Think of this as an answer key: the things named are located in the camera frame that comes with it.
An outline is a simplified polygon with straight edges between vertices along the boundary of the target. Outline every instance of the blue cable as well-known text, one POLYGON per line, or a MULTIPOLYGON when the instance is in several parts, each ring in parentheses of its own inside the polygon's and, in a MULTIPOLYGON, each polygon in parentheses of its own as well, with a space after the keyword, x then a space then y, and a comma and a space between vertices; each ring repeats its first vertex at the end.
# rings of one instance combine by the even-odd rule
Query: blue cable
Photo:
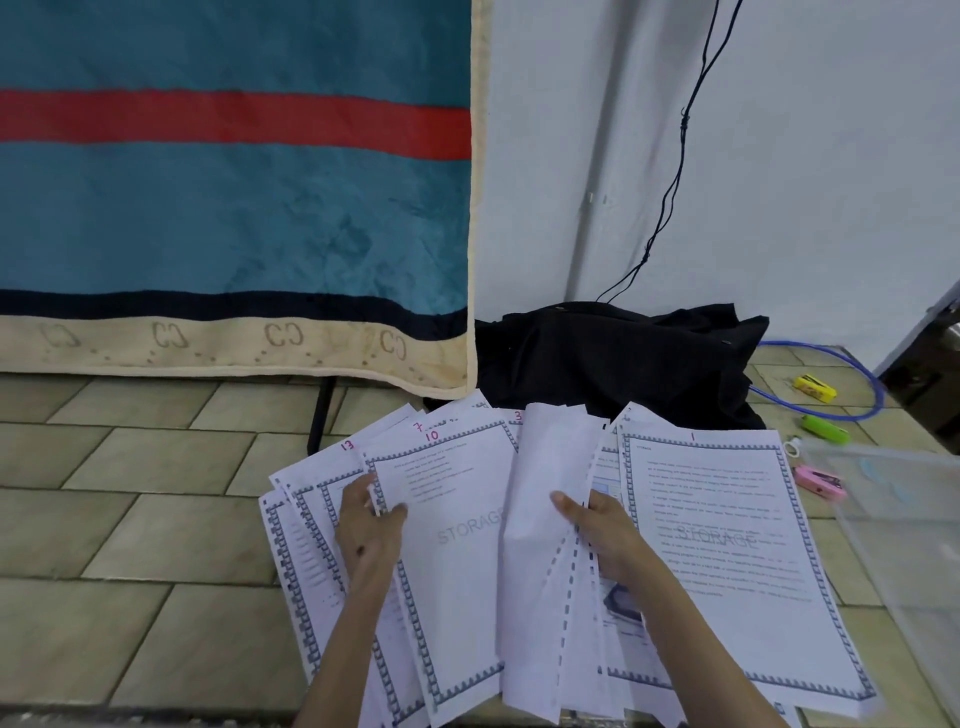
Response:
POLYGON ((798 404, 791 404, 788 401, 781 400, 775 395, 771 395, 767 392, 764 392, 761 389, 756 388, 753 384, 750 385, 750 389, 753 392, 756 392, 761 397, 780 404, 787 409, 792 409, 794 412, 801 412, 805 415, 813 415, 814 417, 821 417, 824 420, 838 420, 840 422, 846 423, 855 423, 860 420, 869 420, 871 417, 876 415, 881 409, 883 409, 883 398, 886 397, 886 392, 883 390, 883 385, 880 384, 880 380, 874 376, 874 373, 867 369, 863 364, 858 362, 856 359, 851 359, 849 356, 831 349, 830 347, 821 347, 816 344, 805 344, 803 341, 761 341, 759 343, 761 347, 803 347, 805 349, 813 349, 817 352, 828 353, 830 356, 836 356, 838 359, 850 364, 854 369, 856 369, 860 374, 865 376, 870 380, 870 385, 874 388, 874 406, 871 407, 869 412, 866 412, 862 415, 829 415, 826 412, 817 412, 812 409, 807 409, 806 407, 800 407, 798 404))

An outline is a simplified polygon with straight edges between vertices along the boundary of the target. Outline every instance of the pink stapler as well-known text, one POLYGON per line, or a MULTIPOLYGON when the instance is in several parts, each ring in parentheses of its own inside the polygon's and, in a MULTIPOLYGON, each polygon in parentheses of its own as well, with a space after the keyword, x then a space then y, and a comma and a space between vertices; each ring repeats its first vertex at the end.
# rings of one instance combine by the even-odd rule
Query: pink stapler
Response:
POLYGON ((798 465, 793 469, 793 477, 797 485, 827 500, 837 501, 847 497, 843 481, 831 473, 814 470, 807 465, 798 465))

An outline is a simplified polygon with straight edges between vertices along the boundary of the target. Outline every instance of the cable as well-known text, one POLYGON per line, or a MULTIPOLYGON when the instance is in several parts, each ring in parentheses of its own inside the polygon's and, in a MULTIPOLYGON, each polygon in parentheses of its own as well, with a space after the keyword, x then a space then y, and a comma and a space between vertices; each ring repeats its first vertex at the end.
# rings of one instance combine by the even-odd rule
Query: cable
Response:
POLYGON ((716 24, 717 13, 720 10, 720 0, 714 0, 713 17, 710 19, 710 27, 707 31, 707 40, 704 42, 704 52, 701 54, 700 75, 697 77, 697 84, 693 87, 693 93, 690 94, 690 98, 686 102, 686 107, 684 108, 684 113, 680 120, 680 164, 677 166, 677 174, 674 175, 673 181, 670 183, 670 186, 666 188, 666 192, 663 193, 663 197, 660 200, 660 216, 657 218, 657 226, 654 228, 654 233, 647 240, 646 245, 643 248, 643 257, 640 259, 640 262, 627 271, 623 275, 623 278, 618 280, 610 288, 597 296, 596 301, 600 301, 600 299, 610 293, 627 278, 630 278, 630 282, 627 283, 624 288, 614 293, 607 303, 611 303, 613 299, 634 284, 634 281, 636 280, 636 274, 640 272, 640 268, 646 265, 647 260, 650 259, 650 251, 654 246, 654 241, 657 239, 657 235, 660 234, 660 232, 666 227, 666 224, 670 222, 670 218, 673 217, 674 200, 677 197, 677 190, 680 188, 680 176, 684 171, 684 160, 686 159, 686 128, 690 123, 690 108, 693 106, 693 102, 697 98, 697 94, 700 92, 700 86, 703 85, 704 78, 707 77, 707 73, 709 73, 710 69, 716 63, 717 58, 720 57, 721 52, 727 46, 727 41, 730 40, 731 33, 733 32, 733 23, 736 22, 736 17, 740 12, 740 6, 742 4, 743 0, 736 0, 736 6, 733 8, 733 14, 730 17, 730 25, 727 28, 727 34, 724 36, 723 42, 720 43, 720 47, 717 49, 717 52, 714 53, 710 61, 707 62, 707 50, 710 46, 710 38, 713 36, 713 26, 716 24), (668 196, 670 197, 670 211, 667 213, 666 199, 668 196))
POLYGON ((792 409, 795 412, 801 412, 805 415, 813 415, 814 417, 820 417, 824 420, 838 420, 846 423, 855 423, 859 422, 860 420, 868 420, 876 415, 876 413, 881 409, 883 409, 883 398, 886 397, 886 392, 883 391, 883 385, 880 384, 880 380, 874 376, 873 372, 863 366, 863 364, 858 362, 856 359, 845 356, 844 354, 831 349, 830 347, 821 347, 816 344, 805 344, 802 341, 761 341, 759 345, 761 347, 803 347, 805 349, 813 349, 817 352, 828 353, 831 356, 836 356, 838 359, 842 359, 850 364, 860 374, 870 380, 870 385, 874 388, 874 406, 869 412, 866 412, 862 415, 829 415, 825 412, 817 412, 816 410, 806 409, 806 407, 800 407, 798 404, 791 404, 788 401, 781 400, 775 395, 764 392, 762 389, 757 389, 753 384, 751 384, 750 390, 752 392, 756 392, 761 397, 765 397, 767 400, 775 402, 776 404, 780 404, 787 409, 792 409))

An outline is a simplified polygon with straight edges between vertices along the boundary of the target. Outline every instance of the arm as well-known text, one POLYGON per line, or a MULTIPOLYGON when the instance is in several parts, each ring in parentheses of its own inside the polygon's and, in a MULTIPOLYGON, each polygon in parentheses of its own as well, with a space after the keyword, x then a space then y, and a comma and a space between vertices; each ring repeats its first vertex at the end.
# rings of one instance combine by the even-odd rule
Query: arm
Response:
POLYGON ((344 489, 337 544, 347 565, 349 590, 294 728, 353 728, 360 721, 373 633, 390 589, 407 517, 402 505, 381 518, 371 513, 367 494, 371 480, 365 475, 344 489))
POLYGON ((630 591, 690 728, 784 728, 617 500, 591 491, 584 508, 562 493, 551 498, 596 549, 600 570, 630 591))

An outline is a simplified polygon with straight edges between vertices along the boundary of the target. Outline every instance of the black bag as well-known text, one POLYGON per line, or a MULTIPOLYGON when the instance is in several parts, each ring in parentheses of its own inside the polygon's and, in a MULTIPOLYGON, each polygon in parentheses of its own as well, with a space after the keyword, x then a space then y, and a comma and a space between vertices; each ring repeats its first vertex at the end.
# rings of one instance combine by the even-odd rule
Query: black bag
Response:
POLYGON ((476 322, 477 384, 494 407, 585 404, 613 418, 629 401, 674 425, 763 429, 743 370, 770 323, 731 303, 643 316, 608 303, 559 303, 476 322))

